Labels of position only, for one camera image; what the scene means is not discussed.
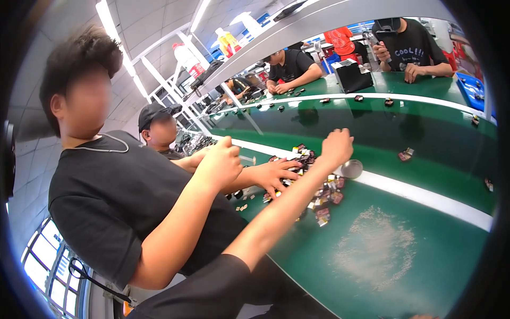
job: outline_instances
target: man's left hand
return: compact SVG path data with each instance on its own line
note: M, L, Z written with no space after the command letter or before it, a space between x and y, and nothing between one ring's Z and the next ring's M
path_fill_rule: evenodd
M187 170L190 173L194 173L196 171L196 168L202 162L202 159L207 154L209 149L203 148L198 152L193 153L193 155L190 155L188 157L182 158L180 160L170 160L175 165Z
M421 76L425 75L425 69L423 68L423 66L408 63L407 67L405 67L404 81L406 81L407 83L413 83L416 80L417 75Z
M290 85L289 83L278 84L276 86L276 93L277 94L284 94L285 92L287 92L290 89L292 89L292 85Z
M275 188L280 192L285 191L285 186L280 181L280 178L288 178L291 180L300 178L300 175L297 173L287 170L296 166L301 167L301 163L297 161L287 161L286 158L252 166L249 168L251 180L254 185L264 188L271 195L271 198L276 199Z

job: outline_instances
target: plastic bottle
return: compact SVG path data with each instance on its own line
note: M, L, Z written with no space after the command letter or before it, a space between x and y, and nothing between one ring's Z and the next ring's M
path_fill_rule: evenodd
M188 73L193 78L196 79L205 71L196 56L194 56L193 53L189 51L184 43L174 43L172 45L172 49L177 61L183 66L183 68L186 69L186 71L188 71Z
M220 50L227 58L230 58L235 52L241 49L241 46L232 33L227 32L222 28L217 28L215 32L218 35L218 42L220 42Z

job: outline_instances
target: man's right hand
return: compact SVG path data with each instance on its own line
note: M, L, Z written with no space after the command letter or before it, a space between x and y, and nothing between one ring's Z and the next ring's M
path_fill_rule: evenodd
M335 129L325 140L322 141L322 158L325 165L330 166L331 171L344 164L352 155L352 142L349 129Z
M374 54L378 57L378 59L382 62L386 62L390 57L390 52L386 48L384 42L379 42L380 45L374 45L372 49L374 50Z
M267 90L271 94L276 94L276 85L273 85L273 84L268 85Z
M207 152L195 175L200 176L207 185L214 185L219 192L233 182L242 170L239 147L232 146L232 138L225 136Z

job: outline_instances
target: black t-shirt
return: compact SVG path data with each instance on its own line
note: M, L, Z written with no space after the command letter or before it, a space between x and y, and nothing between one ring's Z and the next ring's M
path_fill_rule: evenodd
M301 50L301 47L303 46L303 44L304 44L304 42L301 41L301 42L298 42L298 43L288 46L287 49L288 50Z
M269 70L269 79L277 82L282 79L284 82L294 81L303 75L310 65L314 64L302 51L285 50L285 62L283 65L271 65Z
M396 36L381 37L377 22L372 27L372 32L379 41L383 41L391 55L391 71L405 71L408 63L419 66L430 65L432 59L434 65L448 63L443 51L439 48L430 33L418 21L404 19L407 28Z
M250 269L220 255L193 276L138 305L128 319L235 319L250 289Z
M49 187L48 209L71 249L123 289L136 269L142 241L168 215L192 175L127 132L108 134L129 150L64 150ZM126 148L106 135L83 146ZM218 194L181 273L189 276L213 261L245 226Z
M168 159L171 159L171 160L179 160L179 159L184 158L184 155L181 155L181 154L177 153L176 151L170 150L170 149L168 149L166 151L158 151L158 153Z

